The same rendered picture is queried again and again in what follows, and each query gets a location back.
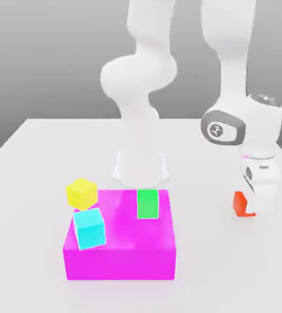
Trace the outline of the small yellow cube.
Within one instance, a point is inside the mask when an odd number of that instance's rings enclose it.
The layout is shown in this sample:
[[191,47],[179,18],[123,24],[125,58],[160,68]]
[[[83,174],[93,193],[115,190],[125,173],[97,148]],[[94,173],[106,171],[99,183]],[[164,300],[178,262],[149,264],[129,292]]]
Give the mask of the small yellow cube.
[[87,210],[97,203],[97,184],[79,178],[66,186],[67,203],[80,211]]

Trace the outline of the small green cube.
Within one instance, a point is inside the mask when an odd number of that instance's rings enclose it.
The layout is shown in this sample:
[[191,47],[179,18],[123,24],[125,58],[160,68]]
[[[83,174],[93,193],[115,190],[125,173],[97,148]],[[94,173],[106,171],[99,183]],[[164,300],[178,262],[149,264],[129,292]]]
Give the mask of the small green cube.
[[159,218],[159,196],[158,190],[137,190],[137,218],[158,219]]

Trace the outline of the small red cube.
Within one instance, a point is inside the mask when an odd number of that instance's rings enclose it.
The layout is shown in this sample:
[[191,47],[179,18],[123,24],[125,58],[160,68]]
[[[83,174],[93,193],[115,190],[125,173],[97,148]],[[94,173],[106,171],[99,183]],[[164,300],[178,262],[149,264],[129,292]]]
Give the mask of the small red cube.
[[233,209],[238,217],[254,217],[256,216],[255,213],[248,213],[247,212],[247,199],[244,196],[243,192],[236,191],[234,193],[233,199]]

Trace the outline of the small cyan cube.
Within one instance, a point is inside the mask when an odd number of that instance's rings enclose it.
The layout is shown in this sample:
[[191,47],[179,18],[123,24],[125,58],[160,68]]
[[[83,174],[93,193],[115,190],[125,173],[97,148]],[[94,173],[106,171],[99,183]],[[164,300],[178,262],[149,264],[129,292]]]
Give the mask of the small cyan cube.
[[99,208],[75,212],[73,224],[80,251],[106,244],[105,222]]

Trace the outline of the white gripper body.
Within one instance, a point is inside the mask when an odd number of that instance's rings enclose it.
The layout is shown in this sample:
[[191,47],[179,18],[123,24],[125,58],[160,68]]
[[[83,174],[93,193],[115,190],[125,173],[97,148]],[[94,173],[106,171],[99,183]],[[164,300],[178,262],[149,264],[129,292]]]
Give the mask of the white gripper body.
[[251,182],[244,179],[243,195],[247,201],[247,214],[268,215],[275,211],[278,204],[278,182]]

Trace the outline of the large magenta box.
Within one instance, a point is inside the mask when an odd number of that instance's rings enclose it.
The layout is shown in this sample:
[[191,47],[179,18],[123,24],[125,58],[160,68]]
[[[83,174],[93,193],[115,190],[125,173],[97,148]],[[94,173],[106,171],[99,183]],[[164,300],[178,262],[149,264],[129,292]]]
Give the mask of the large magenta box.
[[136,190],[99,190],[96,207],[106,243],[79,250],[74,226],[63,245],[69,280],[173,280],[176,241],[168,190],[159,190],[157,219],[138,219]]

